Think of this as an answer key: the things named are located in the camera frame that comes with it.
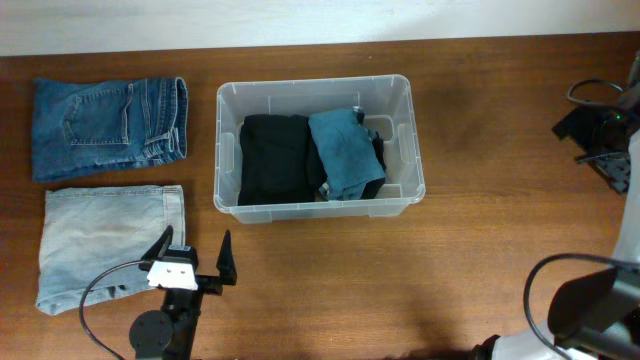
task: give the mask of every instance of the blue folded shirt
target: blue folded shirt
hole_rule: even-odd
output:
[[[338,109],[309,119],[327,173],[327,182],[319,190],[328,200],[359,200],[367,183],[385,177],[358,114],[362,116],[362,110]]]

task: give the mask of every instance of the denim shorts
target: denim shorts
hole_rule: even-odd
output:
[[[184,245],[180,186],[132,186],[47,191],[40,243],[36,307],[49,315],[77,308],[89,283],[105,270],[139,260],[173,226],[173,244]],[[102,279],[91,305],[151,289],[147,273],[131,266]]]
[[[182,78],[34,83],[36,182],[162,165],[187,156],[188,94]]]

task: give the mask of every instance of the storage box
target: storage box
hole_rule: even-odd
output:
[[[384,140],[386,183],[373,200],[238,206],[240,128],[247,115],[305,115],[361,106]],[[244,224],[330,216],[397,216],[425,195],[409,80],[401,75],[226,83],[218,89],[213,202]]]

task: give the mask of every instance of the jeans pocket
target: jeans pocket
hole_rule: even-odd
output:
[[[129,144],[128,110],[133,84],[77,95],[64,115],[64,134],[71,145]]]

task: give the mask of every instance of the wooden table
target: wooden table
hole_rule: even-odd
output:
[[[44,190],[180,184],[187,242],[213,273],[233,233],[239,281],[207,297],[194,358],[398,358],[469,349],[526,329],[524,280],[546,255],[610,255],[625,198],[551,127],[575,81],[626,79],[640,33],[154,51],[0,59],[0,351],[12,359],[107,358],[76,311],[35,308]],[[398,73],[411,81],[427,196],[393,218],[242,225],[212,202],[216,91],[228,81]],[[31,182],[34,77],[70,82],[182,76],[189,155],[152,169]],[[564,281],[596,269],[551,265],[536,318]],[[87,321],[133,356],[128,331],[161,291],[92,306]]]

